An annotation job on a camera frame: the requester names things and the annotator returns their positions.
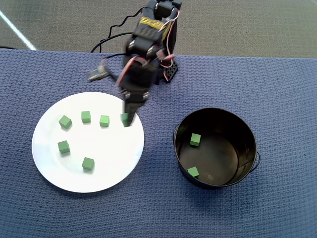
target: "bucket handle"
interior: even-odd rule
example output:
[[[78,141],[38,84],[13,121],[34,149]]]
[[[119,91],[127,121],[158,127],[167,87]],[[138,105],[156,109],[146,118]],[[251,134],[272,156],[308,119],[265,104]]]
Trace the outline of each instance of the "bucket handle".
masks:
[[[251,171],[249,172],[249,174],[252,173],[252,172],[259,166],[259,164],[260,164],[261,156],[260,156],[260,154],[258,153],[258,151],[257,151],[257,154],[258,154],[258,156],[259,156],[258,163],[257,163],[257,165],[256,165],[253,169],[251,169]]]

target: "table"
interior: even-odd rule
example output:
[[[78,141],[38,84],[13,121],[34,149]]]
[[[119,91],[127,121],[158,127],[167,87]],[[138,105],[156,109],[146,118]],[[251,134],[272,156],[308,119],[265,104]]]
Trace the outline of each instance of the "table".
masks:
[[[317,59],[176,56],[176,77],[138,112],[135,170],[101,192],[67,192],[38,172],[33,131],[64,97],[119,96],[110,79],[86,81],[104,56],[0,50],[0,237],[316,237]],[[119,74],[122,58],[108,66]],[[205,190],[178,168],[173,129],[204,107],[235,113],[256,136],[262,161],[234,186]]]

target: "gray carpet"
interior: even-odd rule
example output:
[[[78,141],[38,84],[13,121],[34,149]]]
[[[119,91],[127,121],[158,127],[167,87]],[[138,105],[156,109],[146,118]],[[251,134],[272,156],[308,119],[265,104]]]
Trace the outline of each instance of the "gray carpet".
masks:
[[[148,0],[1,0],[0,10],[39,50],[89,52]],[[317,0],[184,0],[175,53],[317,58]],[[131,31],[129,19],[114,33]],[[126,37],[104,52],[121,52]],[[0,19],[0,45],[26,49]]]

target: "green block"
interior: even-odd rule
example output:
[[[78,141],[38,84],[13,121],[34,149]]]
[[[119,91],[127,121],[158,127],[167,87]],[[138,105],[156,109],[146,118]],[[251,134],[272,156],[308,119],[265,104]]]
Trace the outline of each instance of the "green block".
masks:
[[[190,139],[190,144],[194,146],[199,146],[200,135],[192,134],[192,138]]]
[[[69,144],[68,144],[67,140],[59,142],[57,144],[58,144],[58,149],[59,149],[61,154],[64,154],[64,153],[70,151],[69,150]]]
[[[67,116],[63,115],[63,117],[59,120],[59,124],[62,127],[68,129],[71,125],[71,119],[68,118]]]
[[[124,127],[128,126],[128,113],[121,114],[121,121]]]
[[[100,126],[103,126],[103,127],[108,127],[109,126],[109,117],[108,116],[101,116],[100,117]]]
[[[87,157],[84,158],[84,161],[83,161],[83,164],[82,164],[82,167],[84,169],[92,170],[94,165],[95,165],[95,161],[93,159],[90,159],[90,158],[87,158]]]
[[[196,167],[192,167],[192,168],[188,169],[187,171],[188,171],[188,173],[189,173],[191,176],[193,176],[193,177],[195,177],[195,178],[199,175],[198,170],[197,170]]]
[[[83,123],[91,122],[91,115],[90,112],[81,112],[81,121]]]

